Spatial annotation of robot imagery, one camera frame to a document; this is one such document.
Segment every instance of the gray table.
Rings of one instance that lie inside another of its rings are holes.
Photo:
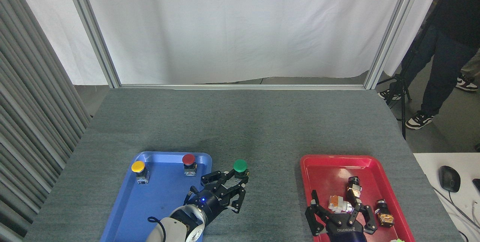
[[[141,151],[209,153],[213,170],[247,160],[242,211],[217,217],[205,242],[312,241],[299,164],[306,154],[379,159],[416,241],[462,241],[374,91],[122,88],[106,96],[25,240],[98,241]]]

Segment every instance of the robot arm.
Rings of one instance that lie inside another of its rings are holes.
[[[305,211],[312,235],[318,236],[321,233],[327,233],[331,242],[366,242],[363,232],[373,235],[377,226],[375,225],[372,208],[363,205],[360,201],[361,190],[362,187],[360,187],[358,177],[350,177],[346,195],[348,201],[351,202],[351,206],[345,206],[347,211],[343,213],[331,213],[319,205],[317,191],[313,190],[311,204]],[[362,226],[357,220],[359,212],[365,218],[365,226]],[[315,215],[324,222],[325,226],[317,221]]]
[[[149,217],[148,221],[156,222],[157,225],[146,242],[197,241],[205,227],[222,211],[230,208],[235,213],[240,212],[248,175],[245,165],[245,169],[232,169],[223,173],[216,171],[202,176],[201,185],[204,189],[198,191],[194,186],[190,187],[183,206],[161,220]],[[227,188],[225,183],[232,177],[235,177],[237,183]]]

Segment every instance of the aluminum frame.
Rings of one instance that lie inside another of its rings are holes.
[[[401,28],[403,28],[414,1],[415,0],[397,1],[363,85],[123,85],[115,70],[89,0],[73,0],[110,88],[149,87],[170,90],[373,90],[383,72],[386,61],[391,54],[393,46],[398,39],[399,32]]]

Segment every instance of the red tray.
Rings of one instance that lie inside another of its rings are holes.
[[[367,155],[305,155],[300,160],[300,167],[307,206],[312,199],[312,190],[317,190],[319,204],[328,209],[330,196],[345,197],[348,178],[358,176],[363,188],[360,195],[362,203],[371,205],[374,211],[377,200],[385,199],[395,219],[395,225],[391,228],[380,227],[377,220],[378,230],[373,235],[365,234],[367,241],[389,242],[400,238],[405,242],[415,242],[385,171],[377,159]],[[357,220],[365,225],[361,214]],[[327,234],[313,237],[313,240],[330,241]]]

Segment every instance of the black and white sneaker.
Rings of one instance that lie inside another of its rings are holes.
[[[479,87],[472,83],[473,81],[473,78],[467,78],[465,75],[460,75],[458,78],[456,78],[455,87],[464,91],[478,90]]]
[[[382,98],[382,99],[384,99],[384,100],[387,100],[387,99],[389,98],[389,96],[390,96],[390,90],[384,90],[384,91],[382,91],[382,92],[377,93],[377,95],[378,95],[380,98]],[[391,96],[391,100],[399,100],[399,99],[401,99],[401,98],[402,98],[402,94],[400,94],[400,93],[394,94],[394,95]]]
[[[417,113],[411,119],[405,122],[405,126],[413,130],[418,130],[432,122],[432,119],[434,119],[434,116],[429,116],[423,111],[417,111]]]

